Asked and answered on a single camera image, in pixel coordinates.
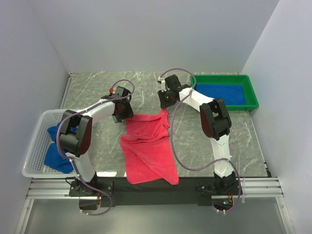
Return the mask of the large blue towel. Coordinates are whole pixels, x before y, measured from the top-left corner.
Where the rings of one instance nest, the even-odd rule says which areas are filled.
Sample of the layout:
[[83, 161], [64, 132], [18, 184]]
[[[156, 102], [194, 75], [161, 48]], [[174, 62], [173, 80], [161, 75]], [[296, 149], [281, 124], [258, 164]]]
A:
[[222, 98], [226, 105], [246, 104], [241, 85], [197, 84], [195, 90], [214, 99]]

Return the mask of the pink towel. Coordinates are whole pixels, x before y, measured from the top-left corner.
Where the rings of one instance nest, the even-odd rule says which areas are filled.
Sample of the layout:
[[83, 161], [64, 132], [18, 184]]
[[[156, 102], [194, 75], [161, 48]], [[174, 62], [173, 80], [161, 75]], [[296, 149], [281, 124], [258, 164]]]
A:
[[120, 138], [125, 172], [130, 184], [164, 179], [179, 183], [169, 132], [168, 111], [157, 115], [135, 114], [126, 120], [126, 134]]

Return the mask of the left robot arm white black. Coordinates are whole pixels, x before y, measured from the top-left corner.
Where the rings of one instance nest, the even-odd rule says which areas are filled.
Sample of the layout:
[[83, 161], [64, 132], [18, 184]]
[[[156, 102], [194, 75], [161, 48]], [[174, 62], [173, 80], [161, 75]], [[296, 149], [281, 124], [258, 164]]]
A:
[[71, 162], [78, 179], [83, 180], [80, 189], [87, 196], [98, 190], [98, 183], [93, 181], [96, 172], [88, 156], [92, 128], [106, 117], [113, 117], [115, 123], [132, 118], [131, 97], [131, 91], [118, 86], [87, 108], [63, 113], [56, 137], [57, 148], [61, 156]]

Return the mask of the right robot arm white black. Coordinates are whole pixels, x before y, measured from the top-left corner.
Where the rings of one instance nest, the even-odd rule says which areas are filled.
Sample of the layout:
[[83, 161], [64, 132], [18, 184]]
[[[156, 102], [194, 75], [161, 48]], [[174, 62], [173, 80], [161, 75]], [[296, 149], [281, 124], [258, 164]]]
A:
[[201, 171], [214, 165], [214, 185], [210, 188], [206, 186], [202, 188], [225, 195], [238, 182], [229, 149], [232, 122], [224, 100], [205, 96], [187, 84], [182, 85], [176, 75], [166, 78], [159, 77], [157, 82], [161, 84], [158, 96], [162, 109], [184, 103], [200, 113], [202, 131], [210, 140], [214, 156], [214, 161], [201, 168], [192, 169], [185, 166], [176, 154], [173, 145], [173, 133], [171, 133], [170, 143], [175, 159], [180, 166], [189, 171]]

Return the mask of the green plastic tray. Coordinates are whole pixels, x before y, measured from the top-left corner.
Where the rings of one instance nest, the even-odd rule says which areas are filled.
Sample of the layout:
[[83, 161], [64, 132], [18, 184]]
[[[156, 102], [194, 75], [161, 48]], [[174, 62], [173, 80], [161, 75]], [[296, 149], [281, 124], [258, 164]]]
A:
[[218, 75], [196, 75], [197, 84], [224, 84], [241, 85], [244, 91], [245, 105], [226, 105], [229, 111], [253, 111], [259, 107], [252, 83], [247, 75], [218, 74]]

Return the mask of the blue towel in basket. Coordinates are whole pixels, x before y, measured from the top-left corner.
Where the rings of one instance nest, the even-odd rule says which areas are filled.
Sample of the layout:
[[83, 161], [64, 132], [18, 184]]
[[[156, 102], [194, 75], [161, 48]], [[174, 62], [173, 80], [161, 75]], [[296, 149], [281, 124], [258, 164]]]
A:
[[48, 134], [52, 140], [52, 143], [48, 147], [46, 152], [46, 156], [44, 159], [44, 165], [62, 172], [64, 174], [71, 173], [74, 168], [71, 162], [68, 159], [64, 159], [58, 152], [57, 145], [56, 145], [56, 135], [59, 128], [59, 123], [56, 126], [52, 126], [47, 129]]

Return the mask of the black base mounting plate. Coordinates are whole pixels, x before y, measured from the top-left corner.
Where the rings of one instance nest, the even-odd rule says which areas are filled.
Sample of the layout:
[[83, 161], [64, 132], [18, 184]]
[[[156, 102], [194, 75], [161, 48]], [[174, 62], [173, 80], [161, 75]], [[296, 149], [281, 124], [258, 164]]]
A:
[[177, 185], [164, 179], [130, 184], [125, 177], [99, 177], [90, 189], [78, 179], [71, 182], [70, 197], [87, 197], [89, 202], [79, 202], [80, 208], [96, 209], [126, 205], [176, 205], [197, 204], [211, 206], [213, 196], [231, 197], [240, 195], [242, 190], [237, 180], [223, 182], [214, 177], [181, 177]]

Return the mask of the white perforated plastic basket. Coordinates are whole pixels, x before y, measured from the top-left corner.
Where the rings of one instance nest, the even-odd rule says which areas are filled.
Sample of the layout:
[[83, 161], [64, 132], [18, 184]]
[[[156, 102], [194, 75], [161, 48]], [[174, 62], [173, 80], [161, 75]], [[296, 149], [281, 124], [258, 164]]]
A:
[[26, 154], [22, 174], [25, 177], [36, 179], [63, 179], [72, 177], [75, 172], [64, 174], [44, 164], [46, 152], [53, 142], [47, 131], [56, 126], [62, 119], [64, 109], [54, 109], [41, 114]]

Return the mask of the aluminium rail frame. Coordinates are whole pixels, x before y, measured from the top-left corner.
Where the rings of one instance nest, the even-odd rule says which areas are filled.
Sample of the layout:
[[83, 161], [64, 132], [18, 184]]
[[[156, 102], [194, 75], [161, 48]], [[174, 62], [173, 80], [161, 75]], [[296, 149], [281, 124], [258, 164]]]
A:
[[[244, 198], [283, 197], [278, 178], [244, 178]], [[64, 179], [32, 179], [27, 199], [79, 199], [69, 196], [70, 185]]]

